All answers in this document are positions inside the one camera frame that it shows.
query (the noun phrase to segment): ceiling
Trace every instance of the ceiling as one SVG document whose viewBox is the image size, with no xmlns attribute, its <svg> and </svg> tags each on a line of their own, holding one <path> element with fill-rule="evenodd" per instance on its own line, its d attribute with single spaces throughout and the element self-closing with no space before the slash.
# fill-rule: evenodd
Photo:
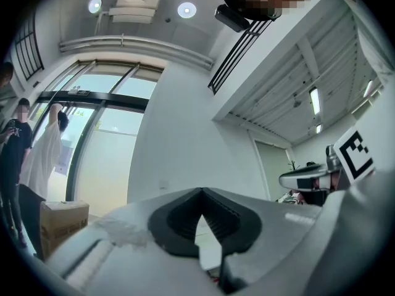
<svg viewBox="0 0 395 296">
<path fill-rule="evenodd" d="M 89 0 L 56 0 L 59 4 L 61 41 L 94 35 L 98 14 L 88 12 Z M 108 11 L 117 0 L 102 0 L 102 10 Z M 182 2 L 192 2 L 197 8 L 192 18 L 181 18 L 177 7 Z M 160 0 L 151 24 L 113 23 L 103 16 L 99 35 L 127 35 L 151 38 L 185 47 L 207 56 L 223 28 L 214 17 L 214 11 L 223 0 Z"/>
<path fill-rule="evenodd" d="M 333 7 L 245 96 L 231 114 L 297 145 L 351 112 L 363 100 L 375 72 L 357 38 L 352 12 L 343 0 Z M 321 112 L 314 115 L 309 90 L 320 95 Z"/>
</svg>

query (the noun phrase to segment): metal rail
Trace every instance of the metal rail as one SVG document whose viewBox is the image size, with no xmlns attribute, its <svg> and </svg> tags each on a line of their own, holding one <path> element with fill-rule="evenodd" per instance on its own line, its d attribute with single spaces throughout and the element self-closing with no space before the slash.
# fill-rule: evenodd
<svg viewBox="0 0 395 296">
<path fill-rule="evenodd" d="M 221 66 L 219 66 L 208 85 L 208 87 L 212 89 L 214 95 L 221 88 L 222 84 L 229 77 L 230 73 L 243 58 L 245 53 L 247 53 L 248 49 L 255 43 L 271 22 L 272 21 L 253 21 L 251 26 L 241 35 L 240 39 L 233 46 Z"/>
<path fill-rule="evenodd" d="M 66 41 L 59 44 L 61 52 L 79 51 L 97 47 L 121 47 L 128 51 L 147 56 L 155 56 L 166 60 L 188 63 L 211 70 L 214 61 L 207 56 L 174 44 L 149 38 L 124 35 L 92 36 Z"/>
</svg>

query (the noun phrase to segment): glass door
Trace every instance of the glass door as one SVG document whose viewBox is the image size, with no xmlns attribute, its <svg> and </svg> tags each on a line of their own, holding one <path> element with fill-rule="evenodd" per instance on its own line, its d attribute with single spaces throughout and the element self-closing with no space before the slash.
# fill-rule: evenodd
<svg viewBox="0 0 395 296">
<path fill-rule="evenodd" d="M 69 125 L 62 135 L 62 152 L 48 180 L 49 202 L 60 202 L 66 198 L 66 185 L 70 162 L 81 133 L 93 113 L 92 108 L 73 107 L 69 113 Z M 34 143 L 41 137 L 48 125 L 48 114 L 38 129 Z"/>
<path fill-rule="evenodd" d="M 90 220 L 126 205 L 129 172 L 142 113 L 105 109 L 87 138 L 75 185 Z"/>
</svg>

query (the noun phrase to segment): black shirt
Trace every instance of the black shirt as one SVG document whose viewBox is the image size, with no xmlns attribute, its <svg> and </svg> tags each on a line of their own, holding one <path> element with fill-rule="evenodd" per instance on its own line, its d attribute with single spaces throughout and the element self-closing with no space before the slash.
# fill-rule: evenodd
<svg viewBox="0 0 395 296">
<path fill-rule="evenodd" d="M 28 123 L 18 120 L 8 122 L 2 133 L 15 124 L 15 133 L 4 143 L 0 155 L 0 178 L 18 183 L 25 150 L 31 148 L 32 132 Z"/>
</svg>

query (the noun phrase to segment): fluorescent light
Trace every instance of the fluorescent light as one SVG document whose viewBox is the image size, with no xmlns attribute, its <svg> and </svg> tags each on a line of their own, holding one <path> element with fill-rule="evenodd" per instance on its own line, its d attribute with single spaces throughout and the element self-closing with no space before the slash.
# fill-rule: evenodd
<svg viewBox="0 0 395 296">
<path fill-rule="evenodd" d="M 196 14 L 196 6 L 193 3 L 184 2 L 178 6 L 177 12 L 180 17 L 188 19 Z"/>
<path fill-rule="evenodd" d="M 365 93 L 364 93 L 364 97 L 366 97 L 366 96 L 369 94 L 369 91 L 370 91 L 370 88 L 372 87 L 372 84 L 373 84 L 373 81 L 370 80 L 370 81 L 368 82 L 367 87 L 366 87 L 366 90 L 365 90 Z"/>
<path fill-rule="evenodd" d="M 101 7 L 101 0 L 90 0 L 88 4 L 88 10 L 90 13 L 96 13 L 100 10 Z"/>
<path fill-rule="evenodd" d="M 320 113 L 320 97 L 318 96 L 318 89 L 314 87 L 310 90 L 311 101 L 313 102 L 314 115 Z"/>
</svg>

